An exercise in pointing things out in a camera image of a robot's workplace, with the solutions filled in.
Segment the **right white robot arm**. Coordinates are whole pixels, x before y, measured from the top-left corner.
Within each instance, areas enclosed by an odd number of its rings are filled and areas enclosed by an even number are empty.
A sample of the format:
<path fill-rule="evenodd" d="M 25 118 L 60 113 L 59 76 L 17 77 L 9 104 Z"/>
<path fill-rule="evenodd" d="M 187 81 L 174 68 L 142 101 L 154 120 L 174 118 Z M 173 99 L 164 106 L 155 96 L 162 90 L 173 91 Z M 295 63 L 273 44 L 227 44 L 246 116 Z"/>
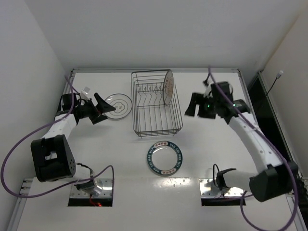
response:
<path fill-rule="evenodd" d="M 297 164 L 280 157 L 275 146 L 268 144 L 246 102 L 233 99 L 229 82 L 212 83 L 207 87 L 205 93 L 192 93 L 185 115 L 224 119 L 241 139 L 257 169 L 256 175 L 235 168 L 219 171 L 216 187 L 221 191 L 231 187 L 249 191 L 259 202 L 291 192 L 296 185 Z"/>

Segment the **white plate teal rim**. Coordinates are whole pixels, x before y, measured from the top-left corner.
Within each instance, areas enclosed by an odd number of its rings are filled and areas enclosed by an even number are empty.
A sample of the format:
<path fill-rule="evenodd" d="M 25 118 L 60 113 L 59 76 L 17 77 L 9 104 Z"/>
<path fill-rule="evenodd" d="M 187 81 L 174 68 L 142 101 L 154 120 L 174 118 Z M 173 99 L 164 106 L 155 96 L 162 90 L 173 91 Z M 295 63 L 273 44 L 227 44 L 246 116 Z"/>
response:
<path fill-rule="evenodd" d="M 173 142 L 158 141 L 147 152 L 149 169 L 161 177 L 174 175 L 183 163 L 181 149 Z"/>

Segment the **white plate orange sunburst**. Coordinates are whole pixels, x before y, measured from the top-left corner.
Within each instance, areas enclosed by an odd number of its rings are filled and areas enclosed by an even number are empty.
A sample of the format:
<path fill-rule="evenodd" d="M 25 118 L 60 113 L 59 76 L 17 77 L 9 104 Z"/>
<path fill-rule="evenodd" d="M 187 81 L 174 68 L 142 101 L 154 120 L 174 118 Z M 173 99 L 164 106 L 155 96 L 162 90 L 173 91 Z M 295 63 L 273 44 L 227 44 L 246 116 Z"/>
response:
<path fill-rule="evenodd" d="M 174 91 L 174 76 L 171 70 L 168 70 L 163 84 L 163 102 L 164 105 L 169 105 Z"/>

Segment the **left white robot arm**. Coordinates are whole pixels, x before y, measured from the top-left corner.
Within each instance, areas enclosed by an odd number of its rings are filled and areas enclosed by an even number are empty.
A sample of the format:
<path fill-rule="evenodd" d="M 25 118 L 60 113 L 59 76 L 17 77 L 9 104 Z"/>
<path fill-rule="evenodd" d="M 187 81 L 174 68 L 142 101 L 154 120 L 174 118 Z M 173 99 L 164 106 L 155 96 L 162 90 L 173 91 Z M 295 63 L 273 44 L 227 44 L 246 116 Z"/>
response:
<path fill-rule="evenodd" d="M 40 182 L 72 180 L 77 190 L 91 196 L 102 192 L 94 179 L 94 171 L 76 162 L 67 141 L 81 119 L 88 118 L 95 125 L 107 119 L 105 113 L 116 110 L 99 94 L 95 93 L 94 97 L 97 104 L 83 93 L 62 95 L 55 123 L 41 139 L 31 142 L 35 173 Z"/>

